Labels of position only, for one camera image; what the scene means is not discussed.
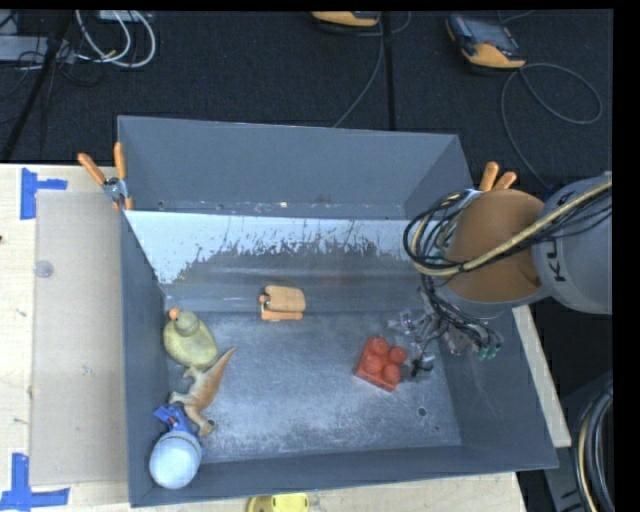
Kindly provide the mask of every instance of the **white cable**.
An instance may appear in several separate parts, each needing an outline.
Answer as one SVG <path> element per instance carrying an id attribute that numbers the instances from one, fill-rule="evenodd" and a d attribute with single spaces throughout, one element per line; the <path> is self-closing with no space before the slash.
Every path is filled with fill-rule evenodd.
<path id="1" fill-rule="evenodd" d="M 112 64 L 115 64 L 116 66 L 120 66 L 120 67 L 123 67 L 123 68 L 140 68 L 140 67 L 148 64 L 149 62 L 151 62 L 151 59 L 153 59 L 153 57 L 155 57 L 155 54 L 156 54 L 156 36 L 153 33 L 153 29 L 151 28 L 151 25 L 149 24 L 149 22 L 144 18 L 144 16 L 142 14 L 140 14 L 139 11 L 131 11 L 131 14 L 134 15 L 134 16 L 137 16 L 138 19 L 140 20 L 140 22 L 147 29 L 147 33 L 149 34 L 149 40 L 151 41 L 151 50 L 149 51 L 149 55 L 147 55 L 147 57 L 145 59 L 141 60 L 140 62 L 134 62 L 134 63 L 131 63 L 131 64 L 127 64 L 125 62 L 114 61 L 114 62 L 112 62 Z"/>
<path id="2" fill-rule="evenodd" d="M 130 11 L 130 13 L 132 18 L 138 18 L 138 20 L 140 20 L 145 30 L 149 34 L 149 40 L 151 41 L 151 50 L 149 51 L 149 55 L 147 55 L 146 58 L 144 58 L 139 62 L 132 62 L 132 63 L 121 62 L 122 60 L 124 60 L 124 57 L 126 56 L 126 54 L 129 53 L 129 51 L 131 50 L 131 34 L 129 33 L 129 29 L 127 28 L 127 26 L 125 25 L 124 21 L 122 20 L 120 15 L 117 13 L 117 11 L 113 10 L 113 15 L 115 16 L 116 20 L 122 27 L 122 30 L 124 31 L 127 42 L 125 45 L 125 49 L 122 52 L 120 52 L 118 55 L 112 56 L 111 54 L 104 53 L 94 43 L 93 39 L 89 35 L 84 25 L 84 22 L 82 21 L 80 10 L 76 10 L 75 11 L 76 19 L 78 21 L 78 25 L 80 25 L 80 29 L 82 30 L 82 34 L 84 38 L 89 43 L 91 48 L 100 56 L 99 59 L 93 59 L 91 57 L 87 57 L 86 55 L 77 55 L 78 58 L 81 58 L 84 60 L 90 60 L 91 62 L 95 62 L 99 64 L 104 64 L 104 63 L 113 64 L 115 66 L 120 66 L 123 68 L 140 68 L 142 66 L 145 66 L 149 62 L 151 62 L 151 60 L 155 57 L 155 54 L 156 54 L 156 37 L 153 32 L 153 29 L 151 28 L 151 25 L 149 24 L 149 22 L 144 18 L 144 16 L 139 11 Z"/>
<path id="3" fill-rule="evenodd" d="M 127 26 L 124 24 L 124 21 L 122 21 L 122 18 L 120 18 L 120 16 L 116 11 L 113 11 L 113 14 L 116 17 L 116 20 L 118 20 L 118 23 L 120 24 L 120 26 L 122 27 L 122 30 L 124 31 L 124 35 L 127 39 L 127 43 L 125 45 L 124 50 L 121 51 L 118 55 L 110 55 L 108 53 L 104 53 L 89 35 L 89 32 L 87 31 L 87 28 L 84 25 L 84 21 L 82 21 L 82 16 L 80 16 L 80 10 L 76 9 L 75 14 L 76 14 L 76 20 L 78 21 L 78 25 L 80 25 L 80 29 L 82 30 L 82 35 L 84 36 L 87 43 L 89 43 L 89 46 L 91 46 L 91 48 L 93 48 L 93 50 L 100 56 L 99 59 L 93 59 L 86 55 L 78 54 L 77 55 L 78 58 L 103 64 L 107 62 L 115 62 L 118 59 L 123 58 L 127 53 L 129 53 L 129 50 L 131 49 L 131 34 L 129 34 L 129 29 L 127 29 Z"/>

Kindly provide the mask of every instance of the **toy dinosaur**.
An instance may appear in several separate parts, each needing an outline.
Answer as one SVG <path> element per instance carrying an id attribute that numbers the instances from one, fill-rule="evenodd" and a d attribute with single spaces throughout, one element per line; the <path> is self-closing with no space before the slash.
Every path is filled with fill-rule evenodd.
<path id="1" fill-rule="evenodd" d="M 199 427 L 198 437 L 208 436 L 217 427 L 213 420 L 202 416 L 201 411 L 213 402 L 220 388 L 222 374 L 235 350 L 236 347 L 229 349 L 208 370 L 201 371 L 191 366 L 184 373 L 185 378 L 193 378 L 189 392 L 187 394 L 173 392 L 169 395 L 169 403 L 182 402 L 184 404 L 185 414 Z"/>

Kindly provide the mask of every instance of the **red toy block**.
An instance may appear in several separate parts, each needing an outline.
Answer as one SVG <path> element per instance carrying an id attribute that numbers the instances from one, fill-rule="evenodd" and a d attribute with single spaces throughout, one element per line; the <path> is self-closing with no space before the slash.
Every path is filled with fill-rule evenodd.
<path id="1" fill-rule="evenodd" d="M 400 382 L 400 365 L 406 358 L 407 352 L 402 347 L 391 348 L 384 338 L 371 337 L 367 340 L 358 361 L 356 377 L 386 391 L 393 391 Z"/>

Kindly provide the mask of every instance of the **gray bin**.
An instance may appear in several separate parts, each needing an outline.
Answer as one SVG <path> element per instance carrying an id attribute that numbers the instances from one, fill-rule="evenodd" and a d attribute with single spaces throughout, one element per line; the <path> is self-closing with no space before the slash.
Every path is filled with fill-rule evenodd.
<path id="1" fill-rule="evenodd" d="M 421 307 L 402 232 L 472 186 L 457 136 L 124 116 L 118 140 L 132 506 L 557 467 L 510 313 L 491 361 L 435 346 L 433 371 L 392 392 L 354 376 L 369 336 L 408 342 L 386 326 Z M 260 320 L 268 284 L 305 292 L 303 320 Z M 200 471 L 171 491 L 148 461 L 153 411 L 190 384 L 162 344 L 173 306 L 237 350 Z"/>

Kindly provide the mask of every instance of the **blue plastic piece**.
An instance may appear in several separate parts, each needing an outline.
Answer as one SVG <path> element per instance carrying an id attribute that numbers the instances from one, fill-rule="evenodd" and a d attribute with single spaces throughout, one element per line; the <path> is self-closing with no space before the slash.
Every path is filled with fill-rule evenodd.
<path id="1" fill-rule="evenodd" d="M 38 174 L 26 167 L 22 168 L 22 188 L 20 191 L 20 219 L 34 219 L 36 216 L 36 192 L 41 189 L 66 190 L 66 180 L 46 179 L 38 181 Z"/>
<path id="2" fill-rule="evenodd" d="M 189 420 L 187 420 L 182 409 L 178 409 L 173 405 L 164 405 L 153 411 L 153 414 L 156 418 L 169 425 L 169 430 L 182 430 L 193 434 Z"/>
<path id="3" fill-rule="evenodd" d="M 70 488 L 59 491 L 31 492 L 29 457 L 22 453 L 14 453 L 11 461 L 11 490 L 2 492 L 0 510 L 29 512 L 32 507 L 60 507 L 67 504 Z"/>

